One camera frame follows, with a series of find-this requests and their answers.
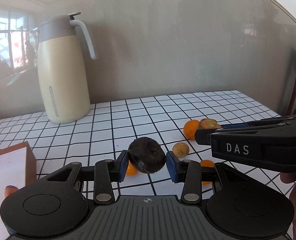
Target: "table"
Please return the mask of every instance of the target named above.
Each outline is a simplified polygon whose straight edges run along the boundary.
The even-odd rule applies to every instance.
[[[45,112],[0,120],[0,149],[28,141],[37,159],[37,178],[78,161],[83,166],[99,160],[116,159],[136,138],[147,136],[167,152],[177,142],[190,148],[187,157],[222,162],[213,158],[209,146],[187,140],[184,124],[190,119],[212,118],[219,124],[239,123],[279,116],[274,111],[237,91],[197,92],[136,98],[91,105],[89,113],[76,122],[55,124]],[[289,196],[294,184],[283,184],[279,173],[224,161],[247,175]],[[126,176],[113,182],[115,197],[123,195],[178,195],[183,183],[170,180],[167,167],[155,174]],[[93,182],[84,185],[83,194],[93,198]],[[211,185],[203,186],[203,198],[212,195]]]

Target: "persimmon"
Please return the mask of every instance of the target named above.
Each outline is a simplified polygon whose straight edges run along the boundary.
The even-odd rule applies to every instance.
[[[187,139],[189,140],[195,139],[195,132],[197,131],[198,125],[199,125],[198,120],[189,120],[188,122],[185,123],[184,135],[186,136]]]
[[[198,129],[218,129],[222,128],[215,119],[202,119],[198,124]]]
[[[203,160],[200,162],[200,165],[203,167],[213,167],[214,166],[214,162],[211,160]],[[203,181],[202,185],[208,185],[210,184],[211,181]]]

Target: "screw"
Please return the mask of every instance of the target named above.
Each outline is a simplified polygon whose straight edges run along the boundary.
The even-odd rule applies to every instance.
[[[99,201],[108,201],[108,200],[111,200],[111,195],[106,193],[101,193],[96,196],[96,199]]]
[[[187,201],[197,201],[199,199],[199,196],[194,193],[188,193],[184,195],[184,199]]]

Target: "dark fruit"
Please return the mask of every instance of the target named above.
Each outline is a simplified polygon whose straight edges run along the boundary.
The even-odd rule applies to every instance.
[[[166,155],[159,143],[149,137],[134,140],[128,149],[128,158],[141,173],[154,173],[166,163]]]

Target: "beige thermos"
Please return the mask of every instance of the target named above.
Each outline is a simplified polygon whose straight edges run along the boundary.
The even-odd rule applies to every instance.
[[[90,99],[76,26],[81,27],[90,56],[96,59],[91,31],[75,20],[80,13],[62,15],[40,25],[38,75],[43,103],[49,119],[68,123],[85,116]]]

